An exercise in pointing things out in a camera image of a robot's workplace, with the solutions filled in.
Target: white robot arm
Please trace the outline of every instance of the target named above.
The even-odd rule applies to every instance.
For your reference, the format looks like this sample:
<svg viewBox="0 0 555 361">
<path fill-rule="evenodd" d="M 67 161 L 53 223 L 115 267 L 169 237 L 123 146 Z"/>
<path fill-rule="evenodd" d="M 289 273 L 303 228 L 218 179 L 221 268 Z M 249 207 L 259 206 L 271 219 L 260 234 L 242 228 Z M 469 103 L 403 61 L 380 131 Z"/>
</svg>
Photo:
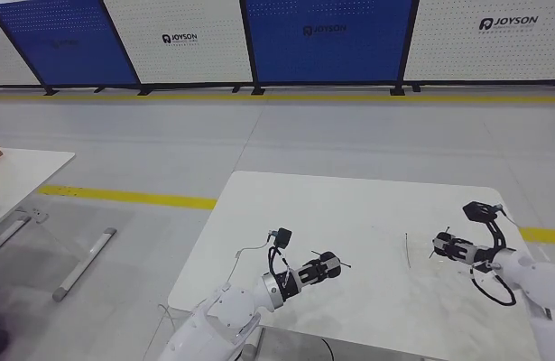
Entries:
<svg viewBox="0 0 555 361">
<path fill-rule="evenodd" d="M 555 361 L 555 264 L 534 261 L 530 255 L 506 247 L 504 234 L 495 223 L 496 212 L 504 213 L 501 205 L 489 206 L 471 202 L 464 208 L 469 220 L 484 223 L 494 237 L 494 247 L 474 245 L 467 240 L 441 232 L 433 240 L 434 252 L 453 261 L 471 265 L 472 283 L 490 300 L 502 306 L 516 303 L 514 291 L 521 291 L 530 315 L 530 324 L 543 361 Z M 474 270 L 493 272 L 511 296 L 500 301 L 474 279 Z"/>
<path fill-rule="evenodd" d="M 275 273 L 273 260 L 281 254 L 279 248 L 289 243 L 291 232 L 280 228 L 272 232 L 274 246 L 269 249 L 269 273 L 264 274 L 252 291 L 226 283 L 191 312 L 189 319 L 169 340 L 159 361 L 234 361 L 245 346 L 247 338 L 259 325 L 265 308 L 270 312 L 279 309 L 301 289 L 327 278 L 341 274 L 341 262 L 331 252 L 326 252 L 307 262 L 298 270 L 287 265 L 287 271 Z M 215 308 L 216 318 L 208 315 Z"/>
</svg>

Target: black frame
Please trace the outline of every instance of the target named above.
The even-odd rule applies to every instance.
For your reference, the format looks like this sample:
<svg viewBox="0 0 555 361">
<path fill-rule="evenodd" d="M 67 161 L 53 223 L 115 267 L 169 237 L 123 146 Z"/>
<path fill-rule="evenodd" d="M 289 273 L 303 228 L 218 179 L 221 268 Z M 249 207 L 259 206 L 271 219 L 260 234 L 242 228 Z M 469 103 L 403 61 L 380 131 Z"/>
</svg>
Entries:
<svg viewBox="0 0 555 361">
<path fill-rule="evenodd" d="M 393 87 L 390 89 L 390 94 L 392 96 L 404 96 L 405 92 L 403 86 L 411 86 L 414 92 L 421 91 L 422 86 L 426 85 L 462 85 L 462 86 L 520 86 L 520 85 L 546 85 L 555 86 L 554 80 L 405 80 L 405 69 L 407 67 L 407 60 L 410 54 L 410 48 L 412 46 L 413 31 L 415 28 L 415 22 L 417 18 L 418 8 L 420 5 L 420 0 L 412 0 L 412 7 L 410 9 L 407 29 L 405 33 L 405 39 L 402 48 L 402 57 L 400 59 L 400 65 L 398 70 L 397 80 L 381 80 L 381 81 L 280 81 L 280 82 L 261 82 L 259 81 L 257 75 L 257 66 L 254 56 L 253 39 L 251 34 L 251 27 L 249 24 L 249 19 L 247 16 L 247 6 L 246 0 L 239 0 L 239 6 L 241 10 L 241 18 L 243 21 L 243 28 L 245 32 L 245 41 L 247 46 L 247 52 L 249 56 L 249 64 L 251 67 L 251 76 L 253 81 L 245 82 L 195 82 L 195 83 L 142 83 L 138 77 L 134 64 L 126 51 L 125 45 L 118 34 L 115 27 L 115 23 L 106 8 L 106 4 L 103 0 L 98 0 L 101 10 L 106 16 L 113 35 L 115 36 L 117 43 L 121 49 L 121 52 L 125 55 L 125 60 L 127 65 L 131 69 L 134 75 L 134 84 L 46 84 L 41 75 L 38 73 L 33 64 L 29 61 L 28 57 L 24 54 L 22 49 L 16 44 L 12 34 L 4 26 L 2 20 L 0 19 L 0 28 L 5 33 L 8 40 L 14 46 L 19 55 L 23 58 L 24 62 L 27 64 L 29 69 L 32 71 L 34 76 L 38 79 L 40 86 L 36 85 L 0 85 L 0 88 L 44 88 L 46 90 L 46 96 L 53 95 L 58 92 L 54 90 L 55 88 L 96 88 L 95 93 L 102 91 L 105 88 L 122 88 L 122 89 L 137 89 L 140 90 L 139 96 L 146 96 L 154 90 L 174 90 L 174 89 L 192 89 L 192 88 L 233 88 L 233 93 L 239 91 L 242 87 L 253 87 L 253 92 L 251 95 L 258 96 L 264 93 L 263 87 L 295 87 L 295 86 L 349 86 L 349 87 L 372 87 L 372 86 L 389 86 Z"/>
</svg>

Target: white wall panel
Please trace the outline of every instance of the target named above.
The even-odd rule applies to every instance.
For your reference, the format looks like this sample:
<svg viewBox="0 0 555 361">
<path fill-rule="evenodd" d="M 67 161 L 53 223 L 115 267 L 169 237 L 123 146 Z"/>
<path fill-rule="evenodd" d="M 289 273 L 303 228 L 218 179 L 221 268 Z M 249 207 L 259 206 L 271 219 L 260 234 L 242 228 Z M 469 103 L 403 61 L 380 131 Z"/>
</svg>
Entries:
<svg viewBox="0 0 555 361">
<path fill-rule="evenodd" d="M 0 85 L 40 85 L 0 28 Z"/>
<path fill-rule="evenodd" d="M 555 0 L 421 0 L 405 79 L 555 79 Z"/>
<path fill-rule="evenodd" d="M 106 0 L 106 7 L 143 83 L 252 80 L 238 0 Z"/>
</svg>

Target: blue panel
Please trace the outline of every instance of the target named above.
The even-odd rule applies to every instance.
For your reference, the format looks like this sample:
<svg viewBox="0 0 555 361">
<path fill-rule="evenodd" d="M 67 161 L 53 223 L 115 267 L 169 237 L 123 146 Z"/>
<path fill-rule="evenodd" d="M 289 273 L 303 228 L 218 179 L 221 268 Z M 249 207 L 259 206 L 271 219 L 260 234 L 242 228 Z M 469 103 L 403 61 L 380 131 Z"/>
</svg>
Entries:
<svg viewBox="0 0 555 361">
<path fill-rule="evenodd" d="M 257 75 L 397 80 L 412 0 L 247 0 Z"/>
<path fill-rule="evenodd" d="M 136 82 L 99 0 L 0 4 L 0 19 L 46 84 Z"/>
</svg>

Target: floor stripe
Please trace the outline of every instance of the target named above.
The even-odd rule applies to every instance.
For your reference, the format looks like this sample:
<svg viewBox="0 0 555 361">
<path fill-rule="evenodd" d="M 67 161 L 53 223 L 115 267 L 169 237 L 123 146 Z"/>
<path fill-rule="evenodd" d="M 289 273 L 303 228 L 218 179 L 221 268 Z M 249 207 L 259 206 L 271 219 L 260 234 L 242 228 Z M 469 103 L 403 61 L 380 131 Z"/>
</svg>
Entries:
<svg viewBox="0 0 555 361">
<path fill-rule="evenodd" d="M 520 233 L 524 241 L 555 244 L 555 229 L 523 227 Z"/>
<path fill-rule="evenodd" d="M 52 97 L 28 95 L 0 95 L 0 100 L 38 101 L 138 101 L 155 100 L 223 100 L 223 101 L 329 101 L 329 102 L 403 102 L 403 103 L 555 103 L 555 97 L 509 97 L 509 96 L 418 96 L 392 97 L 389 95 L 286 95 L 267 94 L 154 94 L 147 97 L 136 95 L 55 95 Z"/>
<path fill-rule="evenodd" d="M 216 199 L 149 194 L 122 190 L 94 190 L 91 188 L 65 187 L 45 185 L 38 190 L 41 194 L 51 196 L 77 197 L 88 199 L 115 200 L 118 202 L 153 204 L 157 206 L 183 207 L 211 210 L 217 203 Z"/>
<path fill-rule="evenodd" d="M 156 206 L 207 210 L 212 210 L 217 203 L 216 199 L 150 194 L 122 190 L 95 190 L 91 188 L 66 187 L 52 184 L 40 187 L 38 192 L 51 196 L 104 199 L 118 202 L 143 203 Z M 555 244 L 555 229 L 522 227 L 520 228 L 520 233 L 522 234 L 522 238 L 528 242 Z"/>
</svg>

